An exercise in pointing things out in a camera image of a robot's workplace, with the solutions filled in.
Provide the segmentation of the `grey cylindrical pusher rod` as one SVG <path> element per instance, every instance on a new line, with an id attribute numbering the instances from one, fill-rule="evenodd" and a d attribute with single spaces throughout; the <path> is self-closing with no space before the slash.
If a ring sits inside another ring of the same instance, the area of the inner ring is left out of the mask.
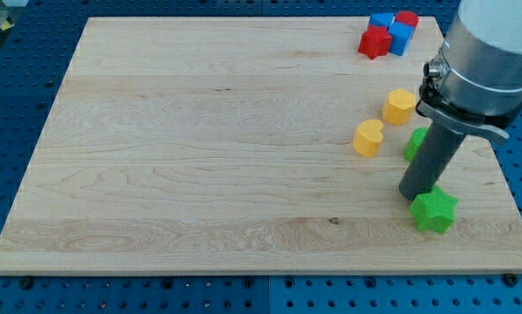
<path id="1" fill-rule="evenodd" d="M 465 137 L 463 133 L 432 122 L 399 183 L 402 196 L 413 201 L 418 195 L 428 193 Z"/>

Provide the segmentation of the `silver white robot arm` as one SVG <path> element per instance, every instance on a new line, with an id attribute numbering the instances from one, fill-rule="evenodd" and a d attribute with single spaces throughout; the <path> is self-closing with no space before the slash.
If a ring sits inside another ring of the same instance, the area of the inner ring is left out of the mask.
<path id="1" fill-rule="evenodd" d="M 428 193 L 465 137 L 505 143 L 522 110 L 522 0 L 465 0 L 423 67 L 416 112 L 431 124 L 399 190 Z"/>

